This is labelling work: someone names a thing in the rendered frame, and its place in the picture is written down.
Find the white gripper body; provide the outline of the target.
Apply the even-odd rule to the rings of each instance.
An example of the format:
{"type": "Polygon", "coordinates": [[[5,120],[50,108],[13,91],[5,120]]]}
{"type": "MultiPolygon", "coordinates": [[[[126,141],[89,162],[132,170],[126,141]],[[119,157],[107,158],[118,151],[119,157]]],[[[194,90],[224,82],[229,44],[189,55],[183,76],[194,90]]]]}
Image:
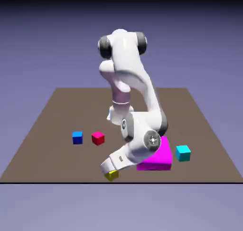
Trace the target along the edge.
{"type": "Polygon", "coordinates": [[[114,170],[121,170],[136,165],[136,162],[131,161],[127,157],[127,150],[128,145],[124,145],[117,151],[111,153],[109,157],[101,164],[102,172],[109,173],[114,170]]]}

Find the small yellow cube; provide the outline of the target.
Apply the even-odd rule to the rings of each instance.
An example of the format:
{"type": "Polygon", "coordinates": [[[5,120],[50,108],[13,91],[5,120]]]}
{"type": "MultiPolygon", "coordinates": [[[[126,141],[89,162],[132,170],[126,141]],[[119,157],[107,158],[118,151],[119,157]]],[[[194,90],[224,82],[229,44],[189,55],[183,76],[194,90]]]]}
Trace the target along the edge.
{"type": "Polygon", "coordinates": [[[112,182],[119,177],[119,171],[113,170],[113,171],[106,173],[104,176],[108,181],[112,182]]]}

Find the small red cube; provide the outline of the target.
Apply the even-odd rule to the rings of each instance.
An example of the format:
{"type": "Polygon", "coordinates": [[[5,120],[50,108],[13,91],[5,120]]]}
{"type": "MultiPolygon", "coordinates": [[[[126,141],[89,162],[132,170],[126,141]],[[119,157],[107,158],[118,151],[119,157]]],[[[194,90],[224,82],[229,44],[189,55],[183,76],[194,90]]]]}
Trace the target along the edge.
{"type": "Polygon", "coordinates": [[[102,132],[95,132],[92,134],[92,142],[95,145],[101,145],[104,143],[104,134],[102,132]]]}

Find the small blue cube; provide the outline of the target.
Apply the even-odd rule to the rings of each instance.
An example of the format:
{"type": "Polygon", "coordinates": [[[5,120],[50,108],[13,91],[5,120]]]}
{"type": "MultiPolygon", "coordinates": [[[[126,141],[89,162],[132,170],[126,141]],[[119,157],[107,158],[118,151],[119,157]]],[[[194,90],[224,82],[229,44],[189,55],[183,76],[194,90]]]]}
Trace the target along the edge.
{"type": "Polygon", "coordinates": [[[74,131],[72,133],[73,144],[82,144],[83,143],[83,132],[82,131],[74,131]]]}

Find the small cyan cube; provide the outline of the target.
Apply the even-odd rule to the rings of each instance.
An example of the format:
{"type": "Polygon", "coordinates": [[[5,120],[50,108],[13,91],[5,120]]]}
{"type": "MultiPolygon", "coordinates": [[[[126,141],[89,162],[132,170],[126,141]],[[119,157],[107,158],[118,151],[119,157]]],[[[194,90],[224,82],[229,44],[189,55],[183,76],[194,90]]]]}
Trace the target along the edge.
{"type": "Polygon", "coordinates": [[[176,157],[179,162],[186,162],[190,160],[191,151],[187,145],[176,146],[176,157]]]}

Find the large magenta box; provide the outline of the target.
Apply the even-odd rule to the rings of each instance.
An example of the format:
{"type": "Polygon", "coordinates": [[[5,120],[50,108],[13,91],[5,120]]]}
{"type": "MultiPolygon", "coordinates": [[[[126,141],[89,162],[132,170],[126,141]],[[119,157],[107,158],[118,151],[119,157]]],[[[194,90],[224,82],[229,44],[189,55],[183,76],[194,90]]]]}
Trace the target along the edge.
{"type": "Polygon", "coordinates": [[[170,171],[173,155],[166,136],[161,137],[161,145],[154,155],[137,164],[137,171],[170,171]]]}

